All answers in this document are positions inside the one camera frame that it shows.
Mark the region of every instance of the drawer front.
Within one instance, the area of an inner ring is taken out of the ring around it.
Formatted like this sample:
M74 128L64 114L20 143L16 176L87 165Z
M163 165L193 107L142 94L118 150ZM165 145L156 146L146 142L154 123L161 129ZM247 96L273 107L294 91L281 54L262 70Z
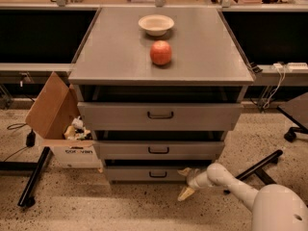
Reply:
M186 181L177 168L155 167L107 167L104 169L109 181Z
M94 145L102 160L211 160L221 154L224 142L99 141Z
M91 130L229 131L241 114L241 104L78 104Z

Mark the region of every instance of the white bowl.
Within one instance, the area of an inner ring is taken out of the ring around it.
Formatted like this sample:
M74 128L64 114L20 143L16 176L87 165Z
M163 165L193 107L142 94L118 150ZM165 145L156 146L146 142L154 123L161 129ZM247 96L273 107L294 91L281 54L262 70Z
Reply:
M168 29L174 26L174 21L170 17L152 14L145 16L139 20L139 25L150 36L162 36Z

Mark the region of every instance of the floor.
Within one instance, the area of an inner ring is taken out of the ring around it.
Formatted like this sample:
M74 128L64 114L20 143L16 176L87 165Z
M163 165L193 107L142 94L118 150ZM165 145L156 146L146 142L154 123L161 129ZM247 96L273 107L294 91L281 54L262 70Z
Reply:
M0 110L0 160L25 144L30 128L7 130L24 122L27 109L12 104ZM266 172L279 184L294 190L308 203L308 136L298 135L289 143L283 139L292 123L275 110L260 114L244 109L235 130L226 138L218 161L234 175L259 162L277 149L283 150L278 165ZM11 161L36 161L39 146L28 148ZM0 230L211 230L248 231L251 214L223 188L196 192L183 202L177 196L183 184L112 184L96 169L64 169L51 156L36 187L36 204L17 206L27 177L0 176ZM255 176L245 181L260 189Z

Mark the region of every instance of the drawer handle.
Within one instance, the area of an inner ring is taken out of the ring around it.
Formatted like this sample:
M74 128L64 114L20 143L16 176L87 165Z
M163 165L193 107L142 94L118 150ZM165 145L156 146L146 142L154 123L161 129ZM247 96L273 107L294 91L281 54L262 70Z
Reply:
M151 178L166 178L167 177L167 172L165 171L164 174L153 174L151 171L148 172L148 175L151 177Z
M154 151L151 149L151 147L147 147L148 153L150 154L167 154L169 153L169 147L167 147L166 151Z
M173 116L173 112L171 112L169 115L153 115L150 112L147 112L147 117L150 119L172 119Z

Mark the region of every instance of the power plug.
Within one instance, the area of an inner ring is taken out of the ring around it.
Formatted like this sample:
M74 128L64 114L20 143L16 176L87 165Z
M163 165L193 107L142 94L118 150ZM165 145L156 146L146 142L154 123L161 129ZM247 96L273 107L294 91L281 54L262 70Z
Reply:
M36 144L36 133L31 130L31 132L27 135L26 145L28 147L32 147Z

